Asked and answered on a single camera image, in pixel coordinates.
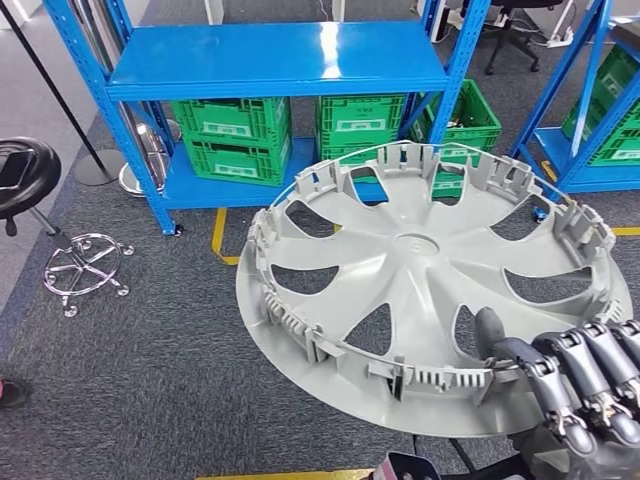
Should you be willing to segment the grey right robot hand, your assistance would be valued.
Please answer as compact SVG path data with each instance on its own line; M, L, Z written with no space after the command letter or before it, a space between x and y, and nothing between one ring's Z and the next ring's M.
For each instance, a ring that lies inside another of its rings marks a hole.
M523 372L541 411L541 424L512 438L531 478L638 478L638 323L593 320L527 343L485 307L475 337L482 358Z

